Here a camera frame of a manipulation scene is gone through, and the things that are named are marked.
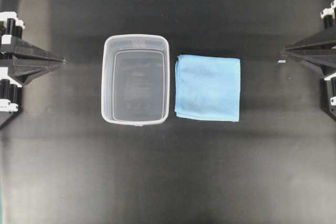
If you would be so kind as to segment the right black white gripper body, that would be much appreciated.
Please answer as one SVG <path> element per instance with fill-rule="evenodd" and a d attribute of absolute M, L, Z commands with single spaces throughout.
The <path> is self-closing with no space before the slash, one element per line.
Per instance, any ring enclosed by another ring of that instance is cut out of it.
<path fill-rule="evenodd" d="M 335 26 L 335 0 L 330 4 L 330 7 L 321 11 L 320 16 L 325 29 Z M 327 66 L 323 72 L 326 82 L 328 111 L 335 119 L 335 68 Z"/>

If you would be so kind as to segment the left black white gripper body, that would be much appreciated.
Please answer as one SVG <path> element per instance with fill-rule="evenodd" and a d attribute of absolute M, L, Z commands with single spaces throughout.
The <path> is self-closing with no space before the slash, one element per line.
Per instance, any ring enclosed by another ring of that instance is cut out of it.
<path fill-rule="evenodd" d="M 9 42 L 11 37 L 22 38 L 24 22 L 16 12 L 1 12 L 1 42 Z M 9 76 L 13 55 L 1 52 L 1 128 L 17 117 L 22 111 L 23 86 Z"/>

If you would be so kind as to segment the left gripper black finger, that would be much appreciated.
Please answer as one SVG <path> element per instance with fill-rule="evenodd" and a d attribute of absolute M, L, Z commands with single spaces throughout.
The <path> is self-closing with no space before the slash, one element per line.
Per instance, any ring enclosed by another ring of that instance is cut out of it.
<path fill-rule="evenodd" d="M 23 86 L 34 79 L 61 69 L 66 61 L 13 59 L 10 65 L 10 77 Z"/>
<path fill-rule="evenodd" d="M 45 51 L 15 36 L 2 36 L 2 52 L 28 59 L 66 62 L 62 57 Z"/>

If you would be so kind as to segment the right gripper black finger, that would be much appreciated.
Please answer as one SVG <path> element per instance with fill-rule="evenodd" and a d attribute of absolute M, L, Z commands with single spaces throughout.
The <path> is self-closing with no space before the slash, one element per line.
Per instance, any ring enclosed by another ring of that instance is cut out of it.
<path fill-rule="evenodd" d="M 335 77 L 335 49 L 283 50 L 281 55 L 303 64 L 323 78 Z"/>
<path fill-rule="evenodd" d="M 287 45 L 283 54 L 335 54 L 335 26 Z"/>

